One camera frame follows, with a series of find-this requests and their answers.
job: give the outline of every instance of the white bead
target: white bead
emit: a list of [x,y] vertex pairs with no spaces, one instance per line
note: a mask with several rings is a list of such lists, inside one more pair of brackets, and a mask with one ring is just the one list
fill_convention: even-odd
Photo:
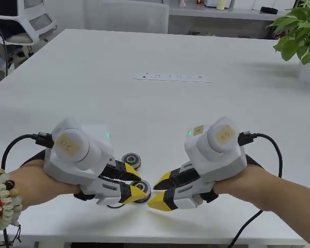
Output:
[[21,196],[16,196],[14,197],[12,200],[11,200],[11,203],[14,205],[14,206],[18,206],[19,204],[22,203],[22,197]]
[[22,212],[22,209],[23,209],[23,205],[22,205],[22,204],[19,204],[18,206],[15,206],[15,207],[13,208],[13,211],[14,211],[14,213]]
[[11,224],[15,223],[19,219],[20,215],[21,215],[21,212],[14,213],[10,223]]
[[5,183],[8,180],[9,180],[9,174],[3,173],[0,175],[0,182],[1,183]]

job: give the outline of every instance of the white cabinet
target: white cabinet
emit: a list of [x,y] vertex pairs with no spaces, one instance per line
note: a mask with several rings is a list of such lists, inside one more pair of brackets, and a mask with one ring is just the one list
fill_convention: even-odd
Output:
[[253,9],[260,10],[261,7],[273,8],[276,0],[256,0]]
[[294,6],[295,0],[276,0],[273,8],[284,11],[289,10]]
[[235,9],[253,9],[255,0],[236,0],[234,3]]

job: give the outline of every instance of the black cable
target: black cable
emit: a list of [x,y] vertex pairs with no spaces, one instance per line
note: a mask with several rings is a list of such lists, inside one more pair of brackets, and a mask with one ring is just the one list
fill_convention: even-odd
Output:
[[[17,142],[24,140],[26,138],[32,138],[33,140],[35,140],[37,138],[37,136],[35,134],[25,134],[22,135],[16,139],[14,139],[6,148],[4,155],[2,156],[2,160],[1,160],[1,169],[6,169],[6,161],[7,161],[7,157],[8,157],[8,153],[11,151],[11,149],[13,148],[14,145],[16,145]],[[6,248],[9,248],[9,246],[11,245],[11,243],[9,242],[9,238],[8,238],[8,234],[7,234],[7,229],[4,229],[4,241],[5,241],[5,246]]]
[[[246,134],[241,134],[242,135],[242,140],[244,137],[246,137],[245,141],[246,144],[250,143],[249,141],[253,141],[254,138],[257,137],[262,137],[267,139],[268,141],[270,141],[272,143],[272,145],[274,146],[275,151],[277,152],[278,155],[278,159],[279,159],[279,173],[278,173],[278,177],[282,178],[283,176],[283,156],[280,152],[279,146],[277,145],[277,143],[274,141],[273,138],[271,138],[270,136],[266,135],[266,134],[262,134],[262,133],[254,133],[254,134],[250,134],[250,133],[246,133]],[[244,231],[244,229],[250,224],[252,223],[253,220],[255,220],[257,217],[259,217],[261,214],[263,213],[263,210],[259,210],[256,214],[254,214],[249,220],[246,221],[246,223],[240,228],[240,230],[238,231],[238,233],[236,234],[236,236],[233,238],[232,242],[228,245],[227,248],[232,248],[233,245],[237,242],[238,238],[240,237],[241,233]]]
[[3,35],[3,33],[1,32],[1,29],[0,29],[0,36],[2,38],[2,43],[3,43],[3,46],[4,46],[4,50],[5,50],[5,57],[6,57],[6,71],[5,71],[5,76],[8,76],[8,68],[9,68],[9,61],[8,61],[8,51],[7,51],[7,45],[6,45],[6,41],[5,41],[5,37]]
[[35,134],[25,134],[22,135],[16,139],[14,139],[6,148],[4,155],[2,156],[2,160],[1,160],[1,169],[6,169],[6,161],[7,161],[7,157],[8,157],[8,153],[10,152],[10,150],[13,148],[14,145],[16,145],[17,142],[24,140],[26,138],[31,138],[33,140],[35,140],[37,138],[37,136]]
[[117,207],[113,207],[113,206],[107,205],[107,207],[109,207],[111,209],[118,209],[118,208],[121,208],[121,207],[124,207],[124,206],[125,206],[125,204],[119,205]]

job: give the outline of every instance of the yellow bottle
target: yellow bottle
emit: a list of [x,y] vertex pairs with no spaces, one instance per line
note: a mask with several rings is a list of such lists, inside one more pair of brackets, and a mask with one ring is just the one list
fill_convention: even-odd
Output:
[[218,0],[217,1],[217,9],[224,10],[226,6],[226,0]]

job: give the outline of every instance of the white tabletop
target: white tabletop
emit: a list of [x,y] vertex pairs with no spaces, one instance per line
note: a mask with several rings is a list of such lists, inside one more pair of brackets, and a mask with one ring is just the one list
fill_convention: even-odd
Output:
[[[66,30],[0,83],[0,160],[15,137],[51,132],[66,116],[111,127],[115,156],[138,153],[152,185],[188,157],[189,127],[231,117],[241,131],[272,136],[284,157],[284,178],[310,187],[310,86],[296,78],[275,41]],[[138,81],[136,73],[207,75],[211,83]],[[13,170],[41,148],[14,147]],[[247,153],[277,173],[277,155],[257,140]],[[62,196],[21,216],[22,235],[37,241],[228,243],[257,209],[220,196],[197,209],[119,210]],[[15,229],[8,229],[10,234]],[[284,222],[264,213],[238,243],[304,244]]]

